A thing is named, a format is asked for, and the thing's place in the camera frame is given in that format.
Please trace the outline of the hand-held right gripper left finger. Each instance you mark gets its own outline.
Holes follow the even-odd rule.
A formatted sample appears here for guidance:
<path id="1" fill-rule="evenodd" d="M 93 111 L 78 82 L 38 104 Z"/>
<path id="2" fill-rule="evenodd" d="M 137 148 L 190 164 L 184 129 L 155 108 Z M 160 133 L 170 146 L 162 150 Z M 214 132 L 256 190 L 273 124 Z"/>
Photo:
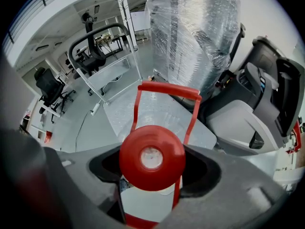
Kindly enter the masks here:
<path id="1" fill-rule="evenodd" d="M 94 159 L 113 151 L 118 145 L 107 145 L 86 151 L 67 153 L 58 151 L 57 155 L 62 163 L 70 161 L 70 165 L 65 165 L 68 175 L 78 187 L 83 195 L 97 207 L 103 216 L 102 229 L 122 229 L 123 224 L 120 221 L 110 217 L 107 213 L 113 207 L 117 198 L 115 198 L 115 184 L 103 182 L 97 177 L 97 172 L 101 169 L 101 161 Z"/>

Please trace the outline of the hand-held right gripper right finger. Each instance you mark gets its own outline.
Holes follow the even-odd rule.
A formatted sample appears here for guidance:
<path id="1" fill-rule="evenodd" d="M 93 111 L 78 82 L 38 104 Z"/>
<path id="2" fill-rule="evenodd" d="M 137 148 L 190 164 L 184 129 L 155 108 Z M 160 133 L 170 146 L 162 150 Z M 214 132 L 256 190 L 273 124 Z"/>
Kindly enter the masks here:
<path id="1" fill-rule="evenodd" d="M 255 229 L 283 205 L 286 193 L 249 161 L 188 145 L 179 201 L 164 229 Z"/>

